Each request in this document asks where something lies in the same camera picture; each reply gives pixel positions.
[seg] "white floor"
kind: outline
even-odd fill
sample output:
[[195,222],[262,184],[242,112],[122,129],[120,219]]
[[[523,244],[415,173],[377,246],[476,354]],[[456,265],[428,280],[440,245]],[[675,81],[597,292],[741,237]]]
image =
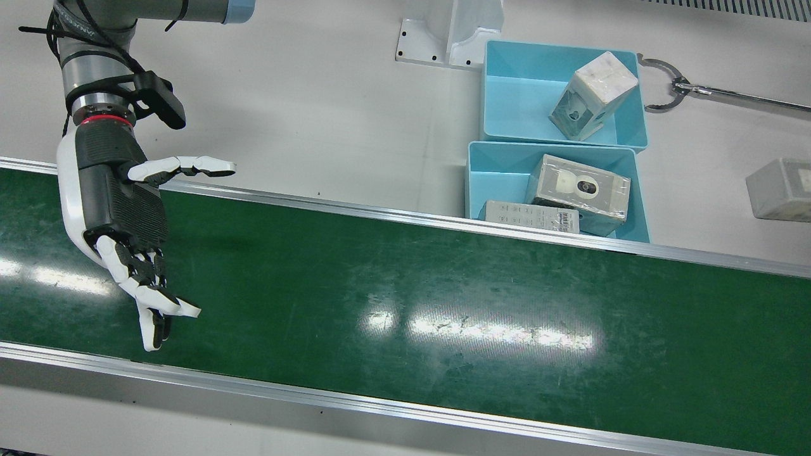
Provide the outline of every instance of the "white floor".
[[[64,119],[58,65],[40,36],[49,2],[0,3],[0,156],[54,161]],[[403,2],[259,2],[247,24],[143,20],[132,53],[174,82],[188,127],[156,118],[151,158],[238,163],[217,183],[461,216],[466,146],[478,138],[480,76],[395,62]],[[811,105],[811,28],[637,0],[506,0],[504,38],[630,49],[695,83]],[[643,68],[648,102],[667,77]],[[757,220],[744,178],[811,157],[811,120],[688,99],[647,114],[640,184],[655,243],[811,265],[811,224]]]

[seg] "red ring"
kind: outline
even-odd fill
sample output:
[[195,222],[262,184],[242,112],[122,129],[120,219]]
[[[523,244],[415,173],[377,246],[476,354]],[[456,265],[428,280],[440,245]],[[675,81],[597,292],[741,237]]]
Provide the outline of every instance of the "red ring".
[[132,128],[132,124],[128,120],[126,120],[123,117],[118,117],[117,115],[112,115],[112,114],[97,114],[97,115],[90,116],[90,117],[86,118],[85,120],[83,120],[82,123],[80,123],[80,125],[84,125],[85,123],[91,122],[93,120],[102,120],[103,118],[111,118],[113,120],[120,120],[121,122],[124,122],[125,124],[129,125],[130,128]]

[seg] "plastic wrap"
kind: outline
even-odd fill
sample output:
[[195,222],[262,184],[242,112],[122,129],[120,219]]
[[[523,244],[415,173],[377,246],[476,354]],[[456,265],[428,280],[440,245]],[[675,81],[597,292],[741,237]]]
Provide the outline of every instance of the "plastic wrap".
[[629,178],[544,155],[530,175],[526,203],[576,209],[581,231],[607,236],[625,223],[630,192]]
[[638,84],[607,51],[574,72],[549,119],[567,138],[582,141],[603,127]]

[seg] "metal edge strip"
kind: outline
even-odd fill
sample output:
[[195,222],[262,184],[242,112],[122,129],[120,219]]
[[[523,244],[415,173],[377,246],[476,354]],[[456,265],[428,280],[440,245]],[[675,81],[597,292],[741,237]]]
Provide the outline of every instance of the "metal edge strip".
[[[17,158],[0,157],[0,168],[23,170],[41,174],[56,174],[56,165],[41,161],[29,161]],[[267,191],[243,190],[214,184],[201,184],[189,181],[172,181],[161,187],[161,190],[191,193],[194,195],[215,196],[228,200],[249,201],[271,204],[295,209],[314,210],[324,213],[335,213],[354,217],[372,218],[389,222],[408,223],[411,225],[431,226],[446,230],[466,231],[477,234],[489,234],[503,238],[522,239],[534,242],[568,245],[609,252],[630,253],[663,260],[675,260],[700,265],[720,266],[731,269],[772,273],[792,277],[811,278],[811,268],[771,260],[759,260],[745,256],[725,253],[703,252],[682,247],[670,247],[656,244],[639,243],[623,239],[600,238],[587,234],[558,233],[555,231],[533,230],[520,226],[506,228],[493,222],[482,222],[466,218],[417,213],[400,209],[386,209],[363,204],[342,203],[338,201],[318,200],[303,196],[290,196]]]
[[527,419],[515,419],[388,399],[369,398],[354,394],[252,381],[185,368],[136,363],[125,359],[86,355],[9,342],[0,342],[0,359],[71,368],[85,372],[122,376],[135,380],[153,381],[222,393],[247,395],[306,406],[371,413],[396,419],[412,419],[430,424],[445,424],[519,437],[532,437],[660,456],[717,456],[722,454],[754,456],[759,454],[716,446],[575,428],[573,426]]

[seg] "vent grille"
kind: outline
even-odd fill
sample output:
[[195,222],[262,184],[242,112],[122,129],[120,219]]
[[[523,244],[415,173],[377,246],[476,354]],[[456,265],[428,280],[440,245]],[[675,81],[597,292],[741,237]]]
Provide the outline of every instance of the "vent grille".
[[689,6],[702,10],[726,11],[743,15],[773,17],[808,22],[811,0],[642,0],[648,3]]

